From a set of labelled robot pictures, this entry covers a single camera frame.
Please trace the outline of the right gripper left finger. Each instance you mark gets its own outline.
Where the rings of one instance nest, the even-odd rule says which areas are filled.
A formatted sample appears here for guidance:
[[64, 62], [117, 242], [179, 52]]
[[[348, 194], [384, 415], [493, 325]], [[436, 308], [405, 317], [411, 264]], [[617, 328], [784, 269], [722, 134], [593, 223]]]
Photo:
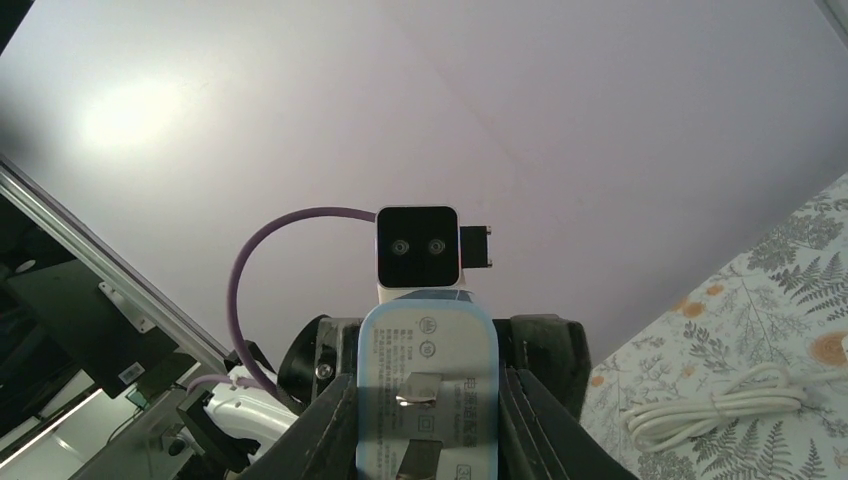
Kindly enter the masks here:
[[240, 477], [245, 480], [355, 479], [357, 441], [356, 377], [343, 374]]

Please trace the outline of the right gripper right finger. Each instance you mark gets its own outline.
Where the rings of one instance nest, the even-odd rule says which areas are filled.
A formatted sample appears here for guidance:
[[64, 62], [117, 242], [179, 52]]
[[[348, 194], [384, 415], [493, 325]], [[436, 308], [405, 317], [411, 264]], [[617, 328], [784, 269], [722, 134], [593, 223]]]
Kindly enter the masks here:
[[499, 371], [498, 477], [636, 480], [526, 369]]

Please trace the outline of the blue cube socket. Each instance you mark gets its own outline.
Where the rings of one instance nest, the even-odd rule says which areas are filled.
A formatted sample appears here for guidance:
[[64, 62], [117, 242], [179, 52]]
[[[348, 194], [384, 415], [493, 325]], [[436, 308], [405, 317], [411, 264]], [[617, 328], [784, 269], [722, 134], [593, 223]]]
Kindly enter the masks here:
[[418, 290], [375, 307], [358, 338], [361, 479], [495, 479], [499, 348], [466, 290]]

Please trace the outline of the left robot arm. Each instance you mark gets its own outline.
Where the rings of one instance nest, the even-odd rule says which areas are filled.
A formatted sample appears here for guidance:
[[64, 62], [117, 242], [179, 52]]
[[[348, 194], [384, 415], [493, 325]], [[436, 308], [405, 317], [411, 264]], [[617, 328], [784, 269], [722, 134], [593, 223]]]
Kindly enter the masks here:
[[276, 370], [257, 343], [246, 344], [268, 378], [281, 384], [278, 398], [253, 380], [233, 351], [225, 359], [228, 374], [192, 380], [177, 407], [193, 448], [236, 473], [264, 455], [306, 410], [314, 380], [314, 342], [295, 342]]

